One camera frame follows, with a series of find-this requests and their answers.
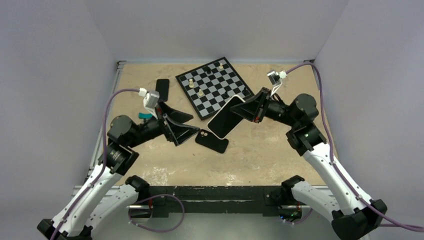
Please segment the black phone case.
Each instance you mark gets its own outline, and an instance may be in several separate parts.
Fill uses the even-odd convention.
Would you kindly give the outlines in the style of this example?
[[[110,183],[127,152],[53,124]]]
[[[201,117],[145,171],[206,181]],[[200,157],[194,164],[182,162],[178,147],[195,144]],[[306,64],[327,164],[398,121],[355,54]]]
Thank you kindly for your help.
[[[205,129],[200,130],[195,137],[195,142],[220,154],[223,154],[229,145],[228,139],[219,139],[212,132]]]

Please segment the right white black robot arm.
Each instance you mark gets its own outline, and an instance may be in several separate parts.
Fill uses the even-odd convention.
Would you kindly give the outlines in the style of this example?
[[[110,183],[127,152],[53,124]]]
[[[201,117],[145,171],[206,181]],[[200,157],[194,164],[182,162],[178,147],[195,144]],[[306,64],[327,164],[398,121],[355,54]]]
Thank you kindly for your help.
[[[272,194],[275,203],[295,201],[308,205],[325,217],[341,240],[361,240],[378,228],[387,205],[367,194],[331,151],[329,139],[314,124],[318,116],[317,102],[309,94],[299,94],[290,104],[273,99],[267,88],[250,99],[229,108],[253,123],[269,118],[290,127],[286,133],[292,149],[303,157],[324,180],[331,191],[327,195],[298,175],[282,182],[279,194]]]

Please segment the black smartphone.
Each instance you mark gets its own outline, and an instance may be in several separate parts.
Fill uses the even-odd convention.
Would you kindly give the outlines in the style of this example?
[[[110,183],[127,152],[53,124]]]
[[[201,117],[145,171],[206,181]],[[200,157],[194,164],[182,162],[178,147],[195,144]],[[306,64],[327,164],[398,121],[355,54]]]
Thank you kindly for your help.
[[[166,102],[169,98],[170,80],[162,78],[156,80],[155,90],[159,93],[159,99]]]

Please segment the phone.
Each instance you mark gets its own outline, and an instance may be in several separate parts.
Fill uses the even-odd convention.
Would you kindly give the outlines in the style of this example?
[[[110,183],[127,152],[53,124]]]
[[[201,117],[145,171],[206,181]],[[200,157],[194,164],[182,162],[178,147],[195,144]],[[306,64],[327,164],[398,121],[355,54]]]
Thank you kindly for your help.
[[[231,107],[244,103],[245,100],[238,95],[233,95],[224,106],[209,120],[207,129],[218,139],[223,140],[236,128],[243,117],[233,113]]]

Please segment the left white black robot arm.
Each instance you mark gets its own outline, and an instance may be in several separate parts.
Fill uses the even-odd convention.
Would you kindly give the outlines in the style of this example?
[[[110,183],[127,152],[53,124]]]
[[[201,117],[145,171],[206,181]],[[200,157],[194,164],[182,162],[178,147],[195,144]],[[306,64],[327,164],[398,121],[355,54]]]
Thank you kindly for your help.
[[[91,240],[106,219],[127,205],[142,205],[152,199],[150,185],[138,176],[131,176],[114,197],[102,201],[139,157],[133,150],[161,135],[179,146],[196,135],[200,129],[186,123],[191,114],[169,107],[160,101],[154,108],[157,117],[136,124],[127,115],[116,116],[107,132],[103,155],[84,185],[52,219],[42,219],[37,230],[49,240]]]

